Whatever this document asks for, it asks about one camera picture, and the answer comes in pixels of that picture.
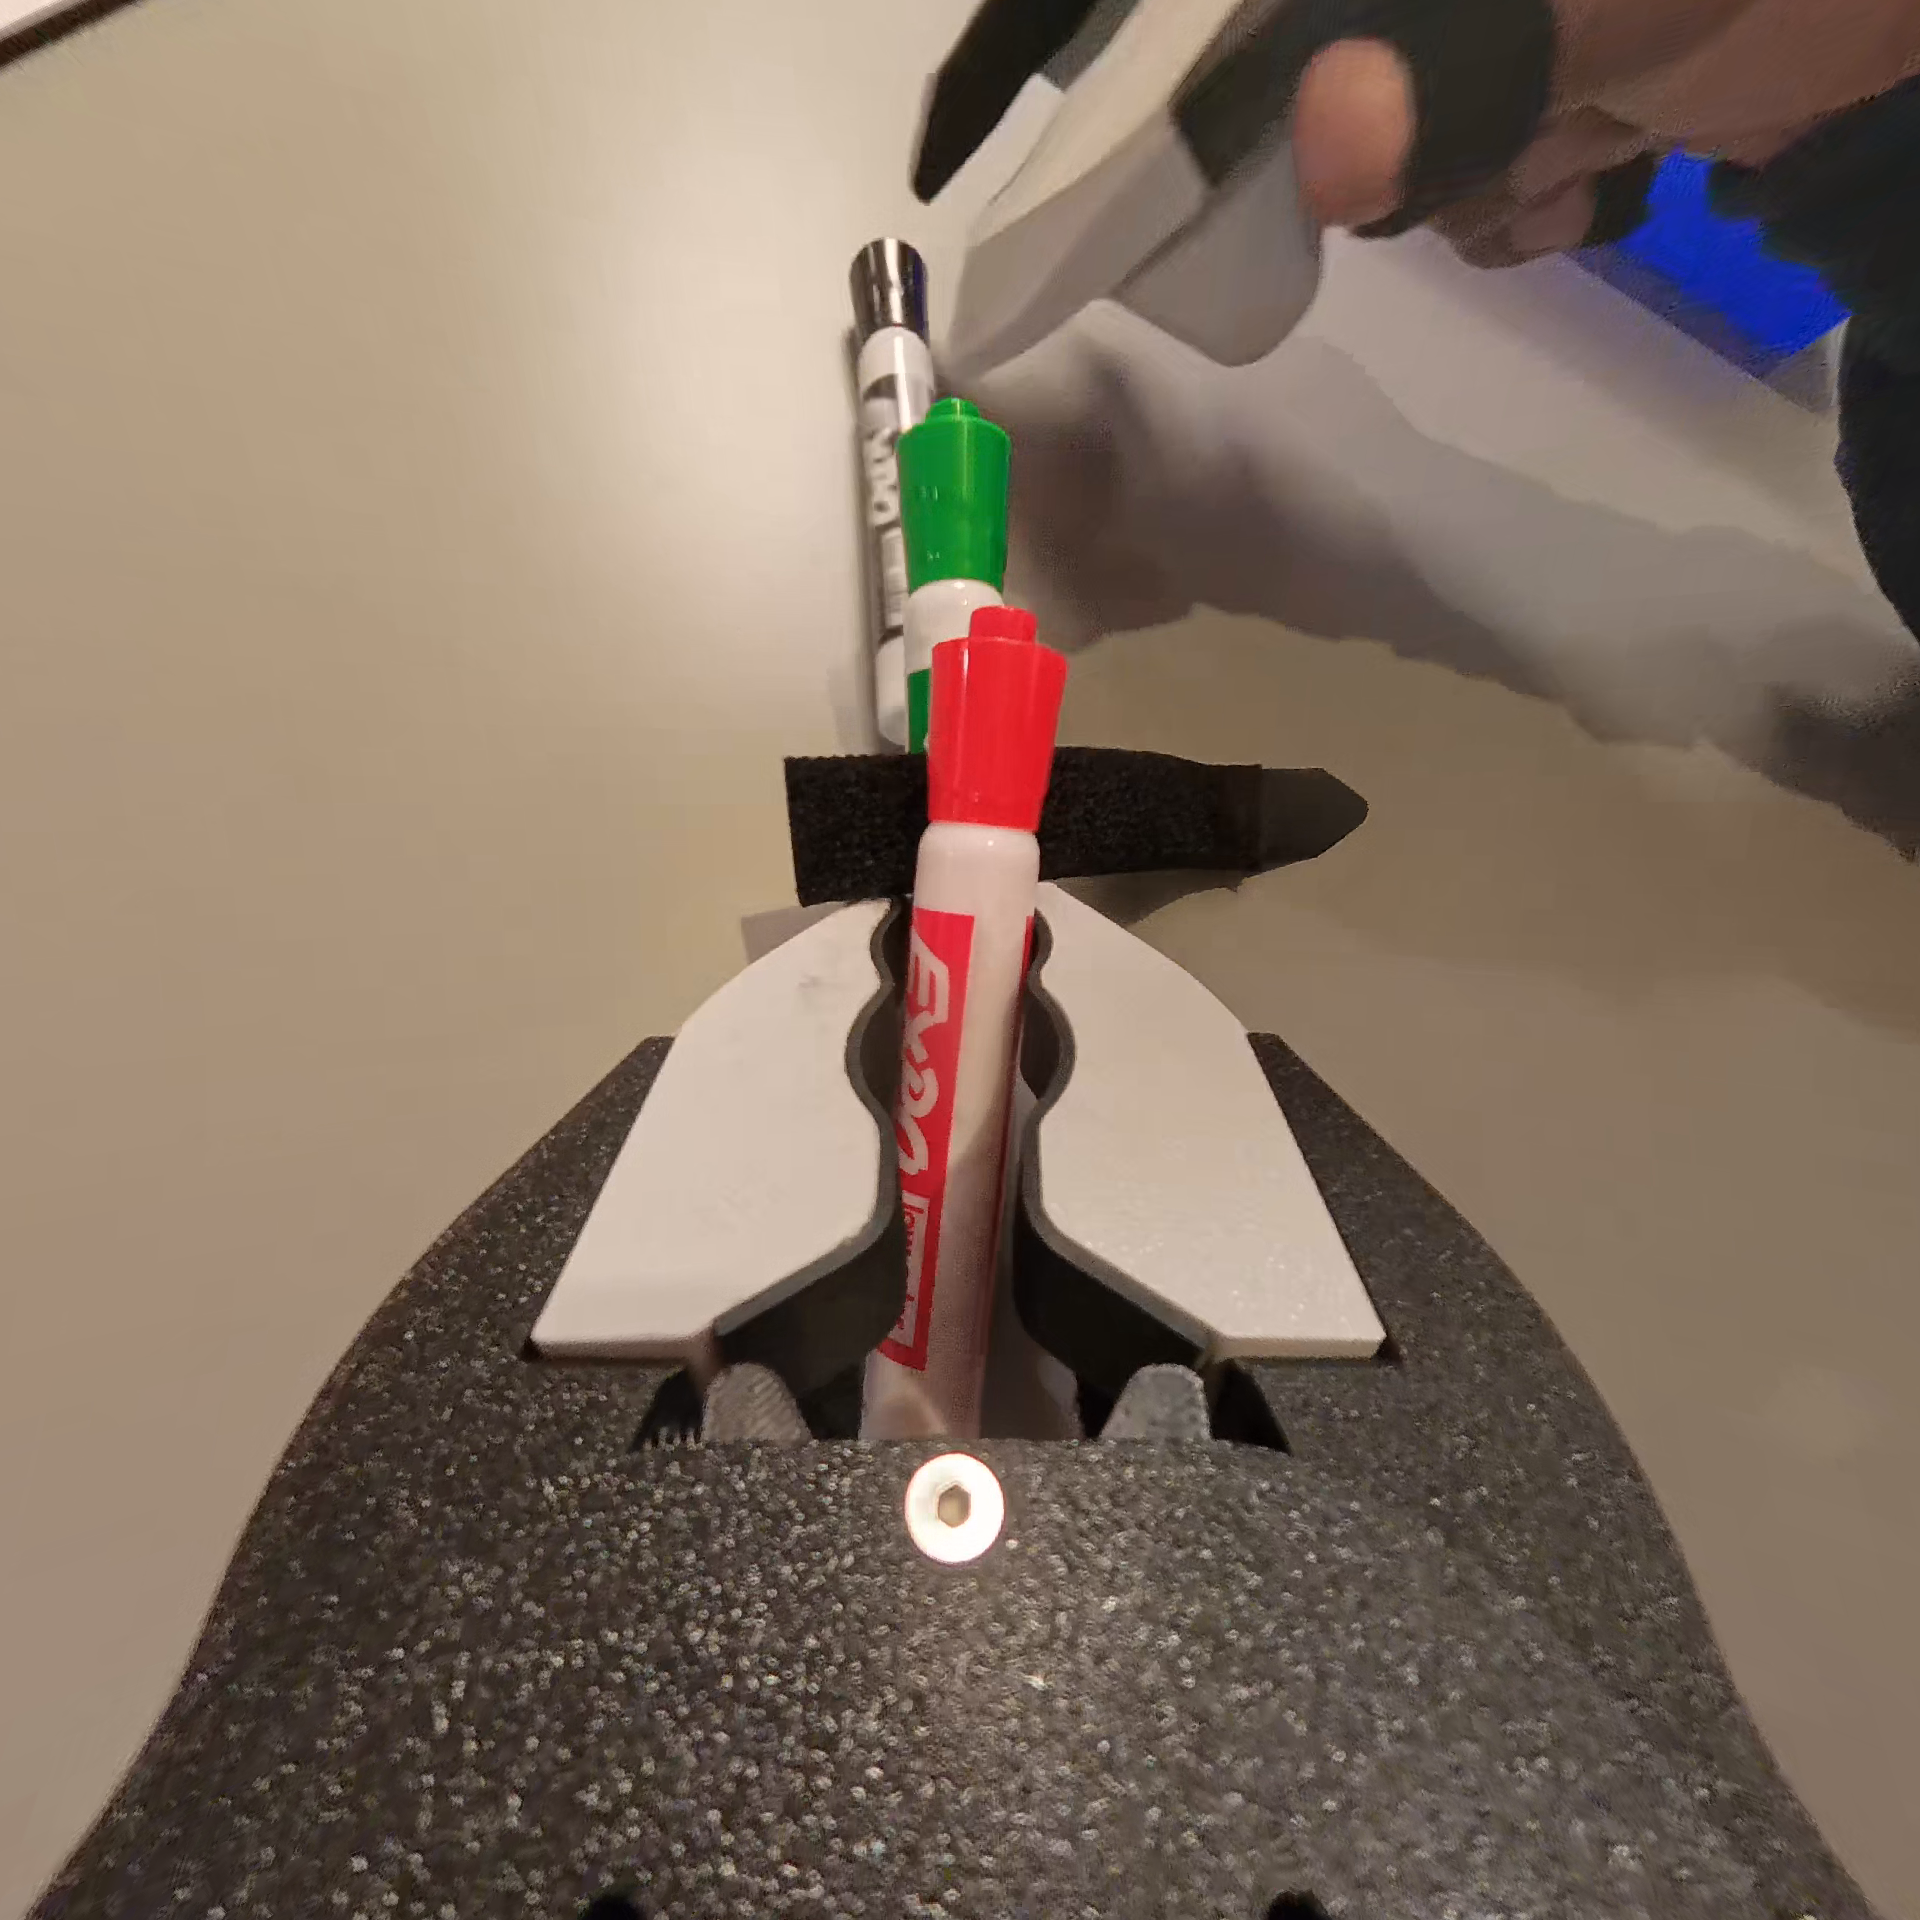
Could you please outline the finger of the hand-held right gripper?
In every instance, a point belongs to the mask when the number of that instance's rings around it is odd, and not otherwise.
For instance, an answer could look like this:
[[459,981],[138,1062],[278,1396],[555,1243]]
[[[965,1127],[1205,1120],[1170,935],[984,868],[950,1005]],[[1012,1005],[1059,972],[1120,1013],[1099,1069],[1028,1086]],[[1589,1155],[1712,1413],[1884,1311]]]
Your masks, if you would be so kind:
[[909,167],[915,199],[933,204],[1016,106],[1050,71],[1078,69],[1110,29],[1116,4],[980,3],[933,78]]
[[1205,117],[1181,114],[1264,29],[1304,23],[1300,4],[1091,4],[1041,58],[1060,99],[968,238],[948,370],[1004,368],[1097,301],[1224,368],[1268,356],[1324,272],[1289,141],[1299,74],[1224,159],[1201,155]]

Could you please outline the red marker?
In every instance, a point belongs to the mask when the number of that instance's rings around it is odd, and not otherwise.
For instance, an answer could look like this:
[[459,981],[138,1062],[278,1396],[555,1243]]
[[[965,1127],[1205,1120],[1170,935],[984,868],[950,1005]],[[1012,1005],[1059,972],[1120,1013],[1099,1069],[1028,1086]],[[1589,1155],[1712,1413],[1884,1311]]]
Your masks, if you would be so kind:
[[931,655],[897,1093],[906,1295],[867,1366],[862,1437],[978,1435],[1065,677],[1020,608],[973,612]]

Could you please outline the black marker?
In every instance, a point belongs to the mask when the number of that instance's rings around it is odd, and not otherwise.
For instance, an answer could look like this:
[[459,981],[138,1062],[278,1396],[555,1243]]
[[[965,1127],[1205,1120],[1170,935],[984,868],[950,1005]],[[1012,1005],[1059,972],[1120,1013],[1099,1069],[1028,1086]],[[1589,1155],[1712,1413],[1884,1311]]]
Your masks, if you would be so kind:
[[848,270],[853,299],[856,454],[869,588],[870,692],[881,742],[906,749],[906,534],[897,447],[933,404],[929,279],[900,238],[870,239]]

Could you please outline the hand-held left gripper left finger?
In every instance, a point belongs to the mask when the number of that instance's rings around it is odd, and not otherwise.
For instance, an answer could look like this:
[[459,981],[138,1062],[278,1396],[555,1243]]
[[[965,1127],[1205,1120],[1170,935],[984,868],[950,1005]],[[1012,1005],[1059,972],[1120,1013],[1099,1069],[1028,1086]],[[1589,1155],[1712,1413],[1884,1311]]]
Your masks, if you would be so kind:
[[533,1327],[546,1360],[853,1373],[906,1301],[906,906],[848,902],[685,1020]]

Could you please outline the green marker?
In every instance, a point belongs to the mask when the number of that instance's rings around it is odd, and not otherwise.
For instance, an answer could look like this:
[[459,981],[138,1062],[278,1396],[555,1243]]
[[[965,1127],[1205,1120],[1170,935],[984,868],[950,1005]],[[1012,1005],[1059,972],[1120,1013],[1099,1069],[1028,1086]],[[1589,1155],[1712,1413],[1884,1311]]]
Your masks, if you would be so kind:
[[965,398],[936,399],[897,445],[909,752],[929,742],[933,650],[968,637],[973,612],[1001,605],[1010,462],[1006,429]]

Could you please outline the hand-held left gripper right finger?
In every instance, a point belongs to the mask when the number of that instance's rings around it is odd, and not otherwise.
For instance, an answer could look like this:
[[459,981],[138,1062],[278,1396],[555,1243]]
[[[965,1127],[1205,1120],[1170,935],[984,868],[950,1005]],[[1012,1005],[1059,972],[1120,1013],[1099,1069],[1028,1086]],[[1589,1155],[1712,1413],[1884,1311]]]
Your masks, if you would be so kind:
[[1073,896],[1026,981],[1016,1302],[1068,1366],[1369,1360],[1384,1320],[1248,1030]]

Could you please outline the person's right hand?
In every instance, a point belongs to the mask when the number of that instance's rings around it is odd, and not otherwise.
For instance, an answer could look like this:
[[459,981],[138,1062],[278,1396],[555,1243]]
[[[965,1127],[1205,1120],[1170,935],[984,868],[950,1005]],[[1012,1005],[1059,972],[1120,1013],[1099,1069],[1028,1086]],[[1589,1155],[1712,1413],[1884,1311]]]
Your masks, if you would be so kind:
[[[1641,154],[1762,162],[1820,118],[1916,76],[1916,3],[1571,3],[1553,108],[1515,167],[1437,215],[1477,267],[1578,248],[1600,175]],[[1304,202],[1358,231],[1401,208],[1416,134],[1413,79],[1376,39],[1308,66],[1292,147]]]

